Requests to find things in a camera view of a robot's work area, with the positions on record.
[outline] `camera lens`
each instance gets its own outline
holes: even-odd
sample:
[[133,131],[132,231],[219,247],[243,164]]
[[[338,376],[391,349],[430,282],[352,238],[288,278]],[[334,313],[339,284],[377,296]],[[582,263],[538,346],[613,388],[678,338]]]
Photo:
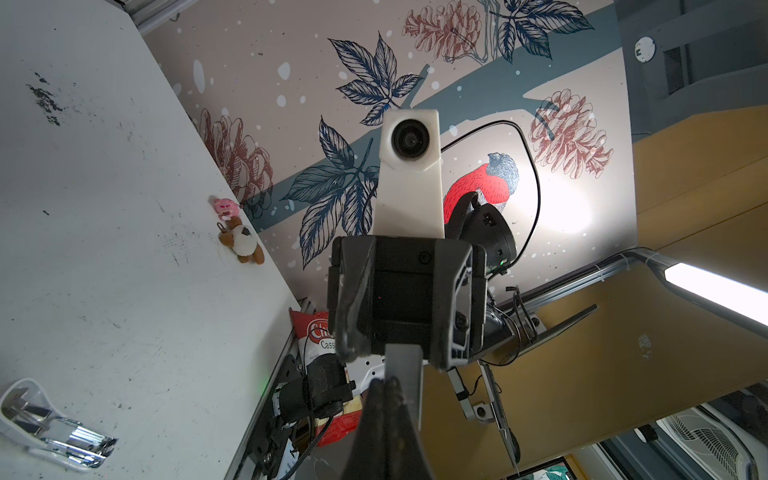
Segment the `camera lens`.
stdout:
[[392,148],[402,158],[419,158],[429,147],[427,127],[418,120],[400,122],[392,133]]

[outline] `air conditioner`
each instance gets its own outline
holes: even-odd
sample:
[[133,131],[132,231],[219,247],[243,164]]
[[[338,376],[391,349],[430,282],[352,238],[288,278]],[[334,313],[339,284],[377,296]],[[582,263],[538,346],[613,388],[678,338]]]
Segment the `air conditioner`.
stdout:
[[716,480],[768,479],[768,447],[706,403],[657,424]]

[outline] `snack package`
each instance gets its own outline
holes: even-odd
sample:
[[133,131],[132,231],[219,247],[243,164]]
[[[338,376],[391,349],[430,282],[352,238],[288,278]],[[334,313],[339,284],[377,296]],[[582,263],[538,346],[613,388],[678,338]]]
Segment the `snack package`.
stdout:
[[[317,357],[326,353],[336,353],[336,344],[328,329],[328,312],[301,313],[290,310],[290,318],[293,321],[293,330],[299,339],[299,355],[304,365],[309,365]],[[322,447],[346,437],[357,428],[361,415],[362,401],[357,395],[344,403],[344,410],[333,418],[333,423],[317,446]],[[326,422],[326,419],[315,419],[315,434],[323,429]]]

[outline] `wall mural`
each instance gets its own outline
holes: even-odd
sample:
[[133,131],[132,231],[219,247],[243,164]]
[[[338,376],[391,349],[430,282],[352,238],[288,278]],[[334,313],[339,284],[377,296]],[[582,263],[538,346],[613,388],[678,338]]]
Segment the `wall mural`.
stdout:
[[[525,132],[541,168],[540,224],[492,291],[528,290],[637,242],[609,0],[459,0],[418,13],[405,0],[305,2],[300,19],[295,4],[201,0],[146,40],[297,297],[324,306],[328,246],[370,231],[390,108],[438,109],[444,145],[500,119]],[[478,137],[444,153],[444,221],[477,191],[522,245],[536,197],[515,148]]]

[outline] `framed picture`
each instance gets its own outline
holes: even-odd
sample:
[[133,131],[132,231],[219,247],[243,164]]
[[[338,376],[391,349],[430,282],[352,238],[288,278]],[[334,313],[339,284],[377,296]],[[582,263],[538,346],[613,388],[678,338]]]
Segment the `framed picture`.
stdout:
[[550,462],[529,468],[520,474],[510,475],[506,480],[576,480],[576,474],[571,470],[565,458],[560,457]]

